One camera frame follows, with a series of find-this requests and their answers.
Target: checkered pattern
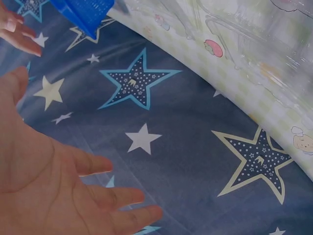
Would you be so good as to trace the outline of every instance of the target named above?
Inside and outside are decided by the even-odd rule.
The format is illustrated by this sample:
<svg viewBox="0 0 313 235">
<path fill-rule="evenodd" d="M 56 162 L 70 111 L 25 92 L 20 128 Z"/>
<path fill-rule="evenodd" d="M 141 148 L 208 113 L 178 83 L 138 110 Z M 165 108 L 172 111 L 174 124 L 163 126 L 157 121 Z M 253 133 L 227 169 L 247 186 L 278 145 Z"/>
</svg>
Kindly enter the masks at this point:
<svg viewBox="0 0 313 235">
<path fill-rule="evenodd" d="M 251 72 L 236 70 L 234 63 L 226 59 L 225 55 L 218 58 L 206 51 L 203 43 L 207 39 L 221 44 L 218 37 L 212 35 L 205 25 L 206 13 L 199 8 L 199 11 L 196 11 L 198 15 L 194 14 L 195 1 L 179 0 L 178 2 L 192 19 L 192 23 L 197 23 L 195 17 L 201 19 L 201 23 L 198 25 L 199 33 L 195 40 L 187 40 L 186 37 L 179 36 L 172 28 L 166 31 L 157 25 L 153 18 L 139 12 L 132 14 L 131 20 L 128 16 L 115 10 L 112 10 L 109 16 L 174 56 L 234 102 L 270 133 L 313 180 L 313 158 L 308 158 L 301 150 L 293 146 L 294 134 L 291 132 L 291 128 L 293 126 L 300 127 L 306 135 L 312 138 L 313 131 L 306 128 L 302 123 L 301 116 L 295 110 L 283 106 L 268 89 L 258 85 L 258 78 Z M 287 29 L 289 32 L 297 32 L 303 38 L 308 37 L 307 29 L 295 19 L 290 20 Z M 223 39 L 231 51 L 238 49 L 238 38 L 232 31 L 224 29 Z M 291 37 L 291 40 L 299 40 L 299 38 Z"/>
</svg>

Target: dotted star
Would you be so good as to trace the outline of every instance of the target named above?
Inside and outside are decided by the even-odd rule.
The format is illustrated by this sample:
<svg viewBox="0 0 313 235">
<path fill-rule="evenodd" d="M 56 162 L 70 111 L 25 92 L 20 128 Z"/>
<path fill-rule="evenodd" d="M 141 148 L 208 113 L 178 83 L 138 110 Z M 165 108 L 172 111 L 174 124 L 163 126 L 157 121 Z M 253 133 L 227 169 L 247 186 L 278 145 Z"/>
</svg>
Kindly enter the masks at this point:
<svg viewBox="0 0 313 235">
<path fill-rule="evenodd" d="M 29 71 L 30 71 L 30 62 L 28 62 L 26 68 L 27 68 L 27 72 L 28 72 L 28 74 L 29 74 Z M 35 77 L 36 77 L 36 76 L 28 77 L 28 80 L 29 80 L 29 81 L 32 81 Z"/>
<path fill-rule="evenodd" d="M 291 157 L 283 150 L 274 148 L 270 136 L 260 127 L 257 129 L 253 140 L 216 131 L 212 132 L 241 160 L 236 172 L 219 196 L 237 190 L 258 179 L 263 179 L 272 189 L 279 202 L 283 204 L 285 184 L 279 175 L 279 169 L 291 163 Z M 245 143 L 245 146 L 238 145 L 238 142 Z M 266 154 L 259 151 L 261 146 L 267 148 Z M 249 154 L 254 154 L 256 157 L 251 159 Z M 284 159 L 282 160 L 276 156 L 283 156 Z"/>
<path fill-rule="evenodd" d="M 84 31 L 82 31 L 79 27 L 70 28 L 71 31 L 77 33 L 77 37 L 71 43 L 71 45 L 69 45 L 69 47 L 66 49 L 65 52 L 69 51 L 70 49 L 72 49 L 74 46 L 76 46 L 77 44 L 81 43 L 85 39 L 88 39 L 89 41 L 97 44 L 99 42 L 100 29 L 102 29 L 102 28 L 112 24 L 113 22 L 115 22 L 115 20 L 111 19 L 111 18 L 104 19 L 103 21 L 101 21 L 101 24 L 97 28 L 97 31 L 96 31 L 96 39 L 92 39 L 90 36 L 87 36 L 87 34 L 84 33 Z"/>
<path fill-rule="evenodd" d="M 18 14 L 22 16 L 31 15 L 40 23 L 43 22 L 43 5 L 49 0 L 15 0 L 21 7 L 18 9 Z"/>
<path fill-rule="evenodd" d="M 134 75 L 136 70 L 139 73 L 138 76 Z M 128 69 L 101 70 L 100 72 L 115 84 L 117 89 L 112 97 L 99 109 L 131 99 L 139 107 L 149 110 L 150 88 L 180 71 L 147 69 L 147 52 L 146 49 L 143 49 Z"/>
<path fill-rule="evenodd" d="M 60 121 L 62 121 L 62 120 L 64 120 L 64 119 L 70 118 L 70 116 L 71 116 L 72 113 L 73 113 L 73 112 L 68 113 L 68 114 L 65 114 L 65 115 L 61 115 L 59 118 L 54 119 L 54 120 L 52 120 L 52 121 L 55 121 L 55 124 L 57 125 L 57 124 L 59 124 Z"/>
</svg>

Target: bedding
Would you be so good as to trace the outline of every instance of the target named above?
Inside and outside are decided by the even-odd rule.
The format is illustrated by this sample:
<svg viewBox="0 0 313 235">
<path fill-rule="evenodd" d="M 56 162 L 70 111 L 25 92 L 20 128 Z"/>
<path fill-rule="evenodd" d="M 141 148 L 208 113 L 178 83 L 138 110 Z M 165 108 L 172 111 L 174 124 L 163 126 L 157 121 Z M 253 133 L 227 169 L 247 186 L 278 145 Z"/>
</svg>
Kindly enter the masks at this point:
<svg viewBox="0 0 313 235">
<path fill-rule="evenodd" d="M 27 66 L 26 124 L 112 160 L 112 173 L 84 183 L 140 188 L 143 205 L 164 209 L 136 235 L 313 234 L 313 182 L 229 99 L 112 18 L 93 40 L 33 2 L 7 5 L 25 14 L 43 55 L 1 41 L 0 74 Z"/>
</svg>

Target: fabric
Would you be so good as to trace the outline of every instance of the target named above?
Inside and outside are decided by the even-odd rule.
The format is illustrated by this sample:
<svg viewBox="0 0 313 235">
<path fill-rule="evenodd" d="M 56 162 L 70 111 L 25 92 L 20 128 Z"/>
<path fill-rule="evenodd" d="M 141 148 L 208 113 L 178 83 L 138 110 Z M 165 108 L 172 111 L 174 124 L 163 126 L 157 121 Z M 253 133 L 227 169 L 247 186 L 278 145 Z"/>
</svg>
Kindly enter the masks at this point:
<svg viewBox="0 0 313 235">
<path fill-rule="evenodd" d="M 25 123 L 112 160 L 86 184 L 140 188 L 164 209 L 136 235 L 313 234 L 312 181 L 232 102 L 113 19 L 93 41 L 49 2 L 37 8 L 25 23 L 42 57 L 1 41 L 0 73 L 28 67 Z"/>
<path fill-rule="evenodd" d="M 293 127 L 298 127 L 310 137 L 310 142 L 313 142 L 313 116 L 310 111 L 313 93 L 310 80 L 304 79 L 307 81 L 304 83 L 297 76 L 289 77 L 290 66 L 286 65 L 285 60 L 281 61 L 286 70 L 278 77 L 282 77 L 284 82 L 289 77 L 290 89 L 299 96 L 298 100 L 287 102 L 286 95 L 290 98 L 291 93 L 281 93 L 280 83 L 275 79 L 268 79 L 270 74 L 276 76 L 278 72 L 276 64 L 273 63 L 274 55 L 271 56 L 271 53 L 260 45 L 255 45 L 254 40 L 239 37 L 235 30 L 231 30 L 232 26 L 227 28 L 209 17 L 210 12 L 213 12 L 237 23 L 238 16 L 246 12 L 249 19 L 255 17 L 263 26 L 270 25 L 266 28 L 270 32 L 265 30 L 265 35 L 276 37 L 269 39 L 270 42 L 281 40 L 286 43 L 273 44 L 272 48 L 282 46 L 287 57 L 296 57 L 295 61 L 302 57 L 309 62 L 308 68 L 311 68 L 313 19 L 303 14 L 303 9 L 310 11 L 310 1 L 288 0 L 286 5 L 292 6 L 293 9 L 297 5 L 299 10 L 285 12 L 270 0 L 177 0 L 194 26 L 194 40 L 187 39 L 187 32 L 180 21 L 167 17 L 167 13 L 147 11 L 142 4 L 137 4 L 155 1 L 126 2 L 132 3 L 129 16 L 114 9 L 109 12 L 109 16 L 174 56 L 224 94 L 268 131 L 313 180 L 313 158 L 293 143 L 295 133 L 291 131 Z M 258 61 L 260 66 L 248 69 L 243 55 L 245 58 L 253 55 L 252 61 Z M 264 56 L 263 60 L 255 60 L 259 59 L 259 55 Z"/>
</svg>

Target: cartoon print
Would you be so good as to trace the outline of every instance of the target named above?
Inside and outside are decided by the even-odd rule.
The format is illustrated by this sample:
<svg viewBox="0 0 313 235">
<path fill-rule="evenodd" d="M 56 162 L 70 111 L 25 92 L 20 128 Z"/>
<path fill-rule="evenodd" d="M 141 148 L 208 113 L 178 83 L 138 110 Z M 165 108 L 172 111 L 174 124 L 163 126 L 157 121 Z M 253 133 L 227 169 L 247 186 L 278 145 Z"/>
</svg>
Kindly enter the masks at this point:
<svg viewBox="0 0 313 235">
<path fill-rule="evenodd" d="M 307 0 L 301 2 L 298 0 L 271 0 L 271 2 L 283 11 L 292 12 L 298 10 L 306 16 L 313 18 L 313 9 L 310 7 L 311 3 Z"/>
<path fill-rule="evenodd" d="M 162 28 L 164 28 L 166 31 L 170 30 L 170 25 L 164 20 L 164 18 L 160 15 L 155 15 L 155 20 L 158 25 L 160 25 Z"/>
<path fill-rule="evenodd" d="M 294 126 L 291 129 L 293 136 L 293 146 L 303 151 L 304 154 L 313 156 L 313 139 L 310 136 L 304 135 L 303 130 Z"/>
<path fill-rule="evenodd" d="M 223 50 L 220 45 L 212 40 L 205 40 L 204 48 L 211 54 L 216 57 L 221 58 L 223 56 Z"/>
</svg>

